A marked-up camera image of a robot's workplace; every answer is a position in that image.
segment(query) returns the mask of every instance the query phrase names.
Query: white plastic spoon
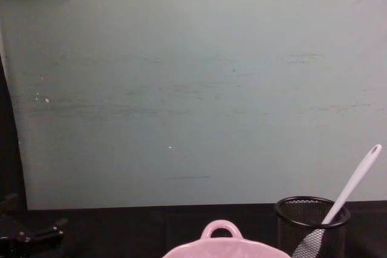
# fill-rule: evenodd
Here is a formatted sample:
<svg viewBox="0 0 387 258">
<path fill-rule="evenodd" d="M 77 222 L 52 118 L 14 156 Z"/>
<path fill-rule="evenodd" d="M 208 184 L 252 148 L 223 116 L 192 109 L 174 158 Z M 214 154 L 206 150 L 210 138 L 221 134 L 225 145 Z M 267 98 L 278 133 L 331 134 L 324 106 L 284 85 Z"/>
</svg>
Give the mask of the white plastic spoon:
<svg viewBox="0 0 387 258">
<path fill-rule="evenodd" d="M 322 221 L 322 224 L 329 224 L 332 222 L 333 218 L 340 211 L 350 194 L 352 194 L 353 190 L 374 164 L 374 161 L 378 157 L 381 149 L 382 146 L 377 144 L 366 154 L 337 198 L 336 202 L 331 207 L 331 210 Z M 293 252 L 292 258 L 315 258 L 319 254 L 324 231 L 324 229 L 316 229 L 306 236 L 298 245 L 296 251 Z"/>
</svg>

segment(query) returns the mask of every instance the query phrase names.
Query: pink bowl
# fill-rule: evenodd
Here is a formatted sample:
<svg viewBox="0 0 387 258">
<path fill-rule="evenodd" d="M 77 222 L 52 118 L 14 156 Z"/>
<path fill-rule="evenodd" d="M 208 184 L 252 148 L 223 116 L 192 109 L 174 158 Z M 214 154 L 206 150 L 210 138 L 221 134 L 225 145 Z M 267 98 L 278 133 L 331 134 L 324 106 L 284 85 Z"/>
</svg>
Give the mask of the pink bowl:
<svg viewBox="0 0 387 258">
<path fill-rule="evenodd" d="M 232 238 L 211 238 L 219 228 L 229 230 Z M 290 258 L 288 254 L 263 243 L 245 240 L 231 222 L 211 222 L 195 242 L 171 250 L 164 258 Z"/>
</svg>

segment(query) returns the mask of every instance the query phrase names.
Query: mesh pen holder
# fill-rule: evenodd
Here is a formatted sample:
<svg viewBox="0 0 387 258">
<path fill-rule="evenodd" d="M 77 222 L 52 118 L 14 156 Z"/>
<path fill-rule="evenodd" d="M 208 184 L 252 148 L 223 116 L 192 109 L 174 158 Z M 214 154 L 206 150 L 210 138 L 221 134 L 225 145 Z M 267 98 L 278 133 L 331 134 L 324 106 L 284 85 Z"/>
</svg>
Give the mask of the mesh pen holder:
<svg viewBox="0 0 387 258">
<path fill-rule="evenodd" d="M 321 224 L 333 204 L 333 201 L 313 196 L 294 196 L 277 202 L 278 248 L 294 258 L 344 258 L 349 211 L 342 207 L 331 223 Z M 298 251 L 293 255 L 308 235 L 309 243 L 319 246 L 318 254 Z"/>
</svg>

